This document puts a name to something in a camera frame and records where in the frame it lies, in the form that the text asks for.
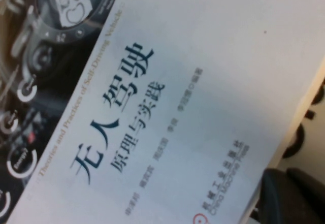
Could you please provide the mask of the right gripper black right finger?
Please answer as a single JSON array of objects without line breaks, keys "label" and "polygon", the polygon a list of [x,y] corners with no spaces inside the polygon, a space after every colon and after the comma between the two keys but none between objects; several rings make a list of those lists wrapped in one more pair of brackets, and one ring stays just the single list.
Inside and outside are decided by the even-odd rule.
[{"label": "right gripper black right finger", "polygon": [[289,168],[286,173],[311,209],[324,220],[324,184],[298,168]]}]

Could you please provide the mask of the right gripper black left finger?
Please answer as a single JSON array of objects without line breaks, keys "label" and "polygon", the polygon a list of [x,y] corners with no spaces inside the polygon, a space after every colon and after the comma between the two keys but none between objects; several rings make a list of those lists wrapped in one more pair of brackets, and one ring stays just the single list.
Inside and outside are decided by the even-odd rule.
[{"label": "right gripper black left finger", "polygon": [[258,202],[260,223],[324,223],[286,171],[266,169]]}]

